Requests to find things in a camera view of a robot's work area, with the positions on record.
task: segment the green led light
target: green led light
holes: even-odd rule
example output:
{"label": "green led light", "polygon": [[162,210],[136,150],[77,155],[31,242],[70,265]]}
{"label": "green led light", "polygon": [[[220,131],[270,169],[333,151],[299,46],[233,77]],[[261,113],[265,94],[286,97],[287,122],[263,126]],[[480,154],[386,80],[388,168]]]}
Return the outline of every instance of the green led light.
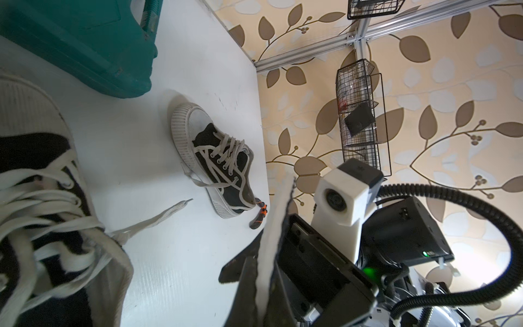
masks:
{"label": "green led light", "polygon": [[374,268],[369,268],[369,267],[364,268],[363,273],[365,273],[365,275],[367,275],[375,283],[380,281],[380,274]]}

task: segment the aluminum frame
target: aluminum frame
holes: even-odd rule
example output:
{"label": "aluminum frame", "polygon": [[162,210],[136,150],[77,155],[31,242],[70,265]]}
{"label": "aluminum frame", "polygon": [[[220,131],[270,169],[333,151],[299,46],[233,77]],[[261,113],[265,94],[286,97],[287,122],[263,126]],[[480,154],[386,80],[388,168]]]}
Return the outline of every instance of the aluminum frame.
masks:
{"label": "aluminum frame", "polygon": [[410,29],[455,15],[463,14],[465,12],[486,7],[498,2],[499,0],[447,0],[405,15],[401,15],[399,17],[392,17],[389,20],[374,24],[372,26],[367,25],[368,28],[366,30],[364,27],[360,29],[361,25],[365,25],[361,24],[362,21],[369,19],[364,18],[360,21],[360,26],[358,26],[357,33],[355,35],[352,32],[338,35],[311,44],[309,46],[305,46],[303,48],[260,60],[255,62],[254,66],[256,67],[256,72],[258,73],[270,71],[285,65],[306,61],[316,55],[336,51],[351,44],[354,44],[356,51],[360,52],[357,54],[357,57],[361,59],[365,57],[363,42],[370,41],[401,30]]}

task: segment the wallpaper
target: wallpaper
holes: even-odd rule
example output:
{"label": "wallpaper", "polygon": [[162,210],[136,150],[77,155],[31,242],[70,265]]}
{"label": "wallpaper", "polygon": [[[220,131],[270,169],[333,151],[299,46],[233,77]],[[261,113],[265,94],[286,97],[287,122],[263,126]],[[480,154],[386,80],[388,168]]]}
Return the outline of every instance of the wallpaper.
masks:
{"label": "wallpaper", "polygon": [[[305,4],[303,10],[308,15]],[[495,5],[401,31],[368,43],[367,51],[383,74],[385,97],[378,87],[374,99],[381,142],[387,141],[387,113],[390,153],[386,143],[379,150],[383,172],[392,173],[386,183],[461,189],[523,225],[522,5]],[[355,60],[347,48],[258,74],[269,191],[285,171],[294,172],[291,210],[307,221],[320,176],[343,162],[335,78]],[[421,274],[456,292],[489,283],[505,269],[508,245],[491,223],[453,204],[425,203],[456,260],[444,269],[420,265]],[[474,325],[515,327],[523,325],[522,306],[520,289],[465,310]]]}
{"label": "wallpaper", "polygon": [[[347,0],[205,0],[253,60],[266,59],[356,30]],[[400,12],[441,0],[406,0]],[[390,16],[372,18],[371,24]]]}

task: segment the wire basket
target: wire basket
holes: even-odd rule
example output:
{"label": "wire basket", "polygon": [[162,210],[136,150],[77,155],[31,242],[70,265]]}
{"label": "wire basket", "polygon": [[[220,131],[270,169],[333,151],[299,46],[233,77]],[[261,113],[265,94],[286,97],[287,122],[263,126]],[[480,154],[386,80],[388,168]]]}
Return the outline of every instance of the wire basket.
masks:
{"label": "wire basket", "polygon": [[405,0],[349,0],[348,19],[396,14]]}
{"label": "wire basket", "polygon": [[336,98],[338,101],[339,128],[342,136],[343,160],[347,161],[355,158],[381,170],[376,122],[371,123],[353,136],[345,124],[345,118],[361,104],[367,105],[372,112],[372,116],[375,117],[374,108],[378,103],[374,101],[372,95],[372,77],[377,77],[377,74],[373,75],[373,70],[374,66],[366,59],[358,60],[349,66],[339,69],[336,75]]}

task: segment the black canvas sneaker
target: black canvas sneaker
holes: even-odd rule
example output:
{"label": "black canvas sneaker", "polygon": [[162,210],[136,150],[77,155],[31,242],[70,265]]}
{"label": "black canvas sneaker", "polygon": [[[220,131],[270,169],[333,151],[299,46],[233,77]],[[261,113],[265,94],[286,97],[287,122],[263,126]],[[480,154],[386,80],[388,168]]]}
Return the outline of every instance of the black canvas sneaker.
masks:
{"label": "black canvas sneaker", "polygon": [[185,204],[104,233],[56,104],[0,70],[2,327],[119,326],[133,274],[121,245]]}
{"label": "black canvas sneaker", "polygon": [[244,141],[221,132],[209,115],[198,105],[178,106],[171,117],[174,145],[185,164],[205,187],[212,204],[222,218],[238,216],[256,206],[248,174],[253,152]]}

